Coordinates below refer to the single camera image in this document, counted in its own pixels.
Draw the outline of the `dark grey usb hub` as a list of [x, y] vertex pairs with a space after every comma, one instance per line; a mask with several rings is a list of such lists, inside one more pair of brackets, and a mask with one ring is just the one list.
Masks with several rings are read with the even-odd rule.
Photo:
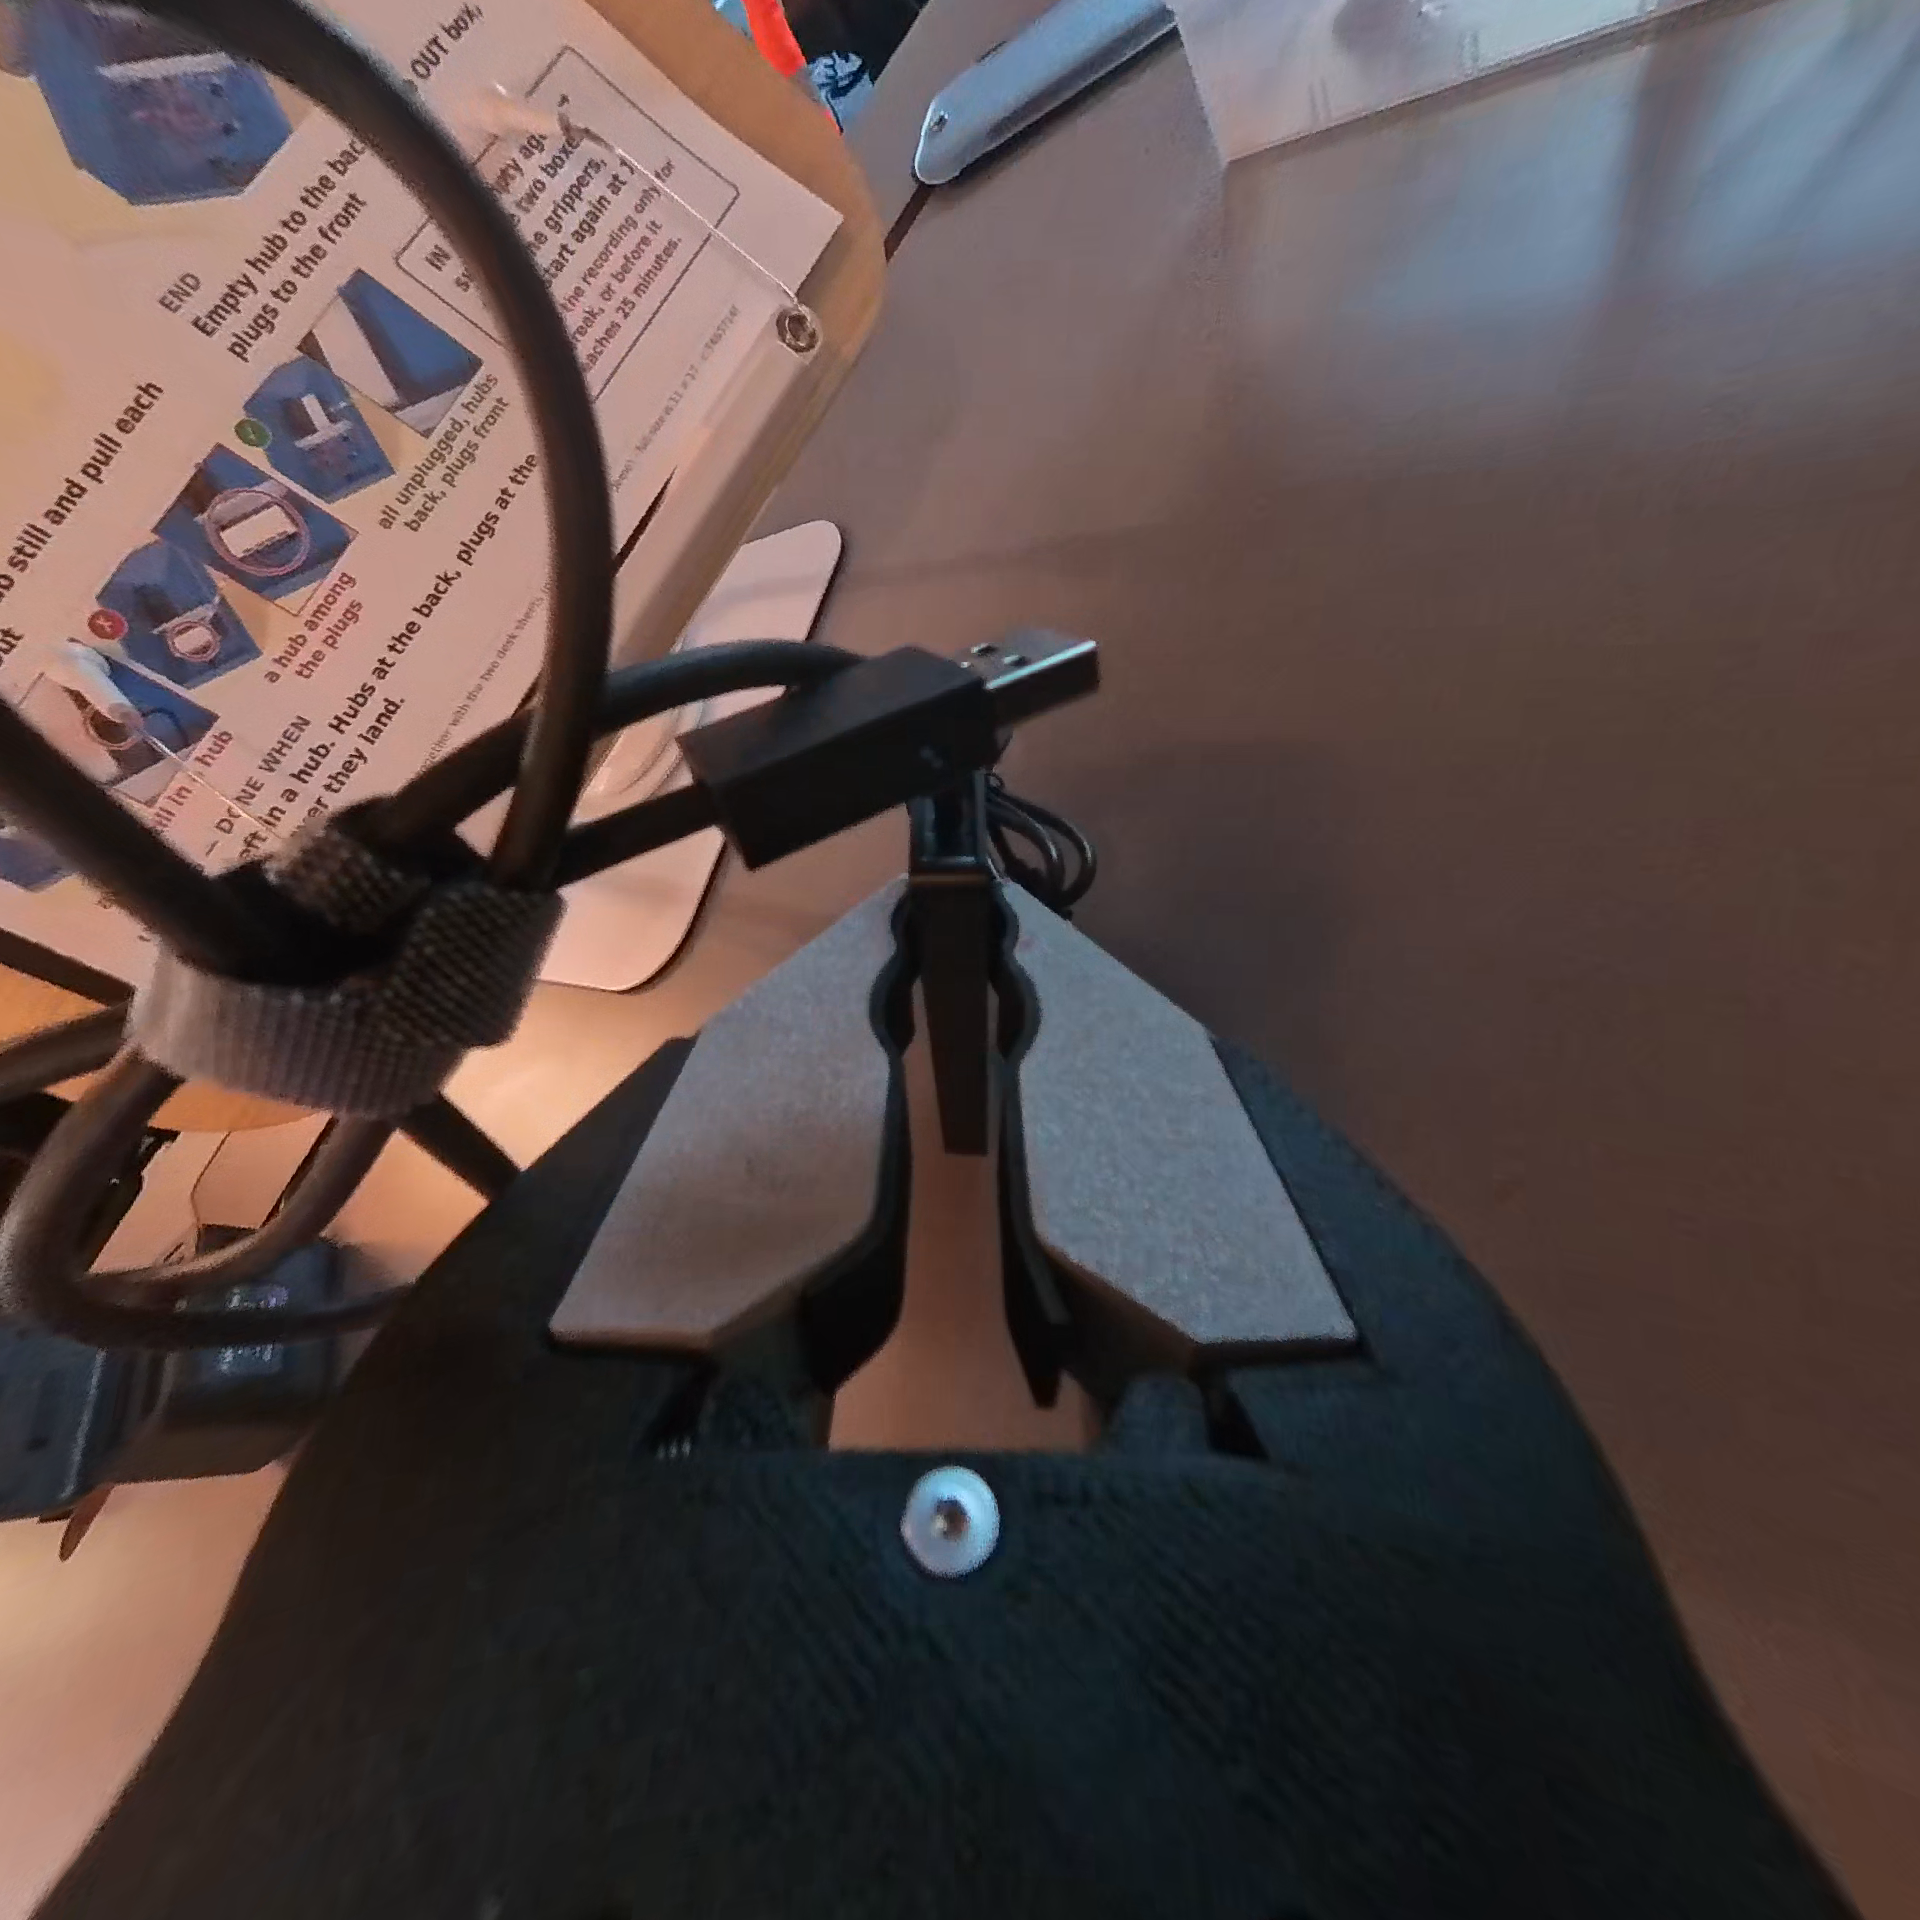
[[917, 871], [907, 932], [945, 1149], [982, 1159], [993, 1146], [994, 956], [1000, 901], [993, 874], [965, 860]]

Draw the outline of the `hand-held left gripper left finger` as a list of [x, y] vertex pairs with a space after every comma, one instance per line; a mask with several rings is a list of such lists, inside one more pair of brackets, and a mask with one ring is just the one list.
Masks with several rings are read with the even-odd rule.
[[558, 1343], [846, 1384], [906, 1292], [907, 884], [716, 1014], [548, 1322]]

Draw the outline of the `black power adapter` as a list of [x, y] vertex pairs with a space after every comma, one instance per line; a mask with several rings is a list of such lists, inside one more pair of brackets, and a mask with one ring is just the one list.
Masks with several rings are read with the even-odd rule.
[[4, 1312], [2, 1523], [72, 1520], [125, 1483], [261, 1471], [307, 1437], [350, 1352], [350, 1335], [97, 1351]]

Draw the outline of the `clear plastic bin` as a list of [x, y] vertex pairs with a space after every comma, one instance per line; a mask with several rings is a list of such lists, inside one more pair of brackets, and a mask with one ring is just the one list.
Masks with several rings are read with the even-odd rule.
[[1690, 11], [1690, 3], [1176, 3], [1225, 162], [1427, 103]]

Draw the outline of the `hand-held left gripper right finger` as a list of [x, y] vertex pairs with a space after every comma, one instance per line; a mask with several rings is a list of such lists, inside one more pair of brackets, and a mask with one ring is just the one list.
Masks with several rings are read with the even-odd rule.
[[1000, 1248], [1033, 1398], [1356, 1352], [1209, 1031], [1040, 901], [1000, 917]]

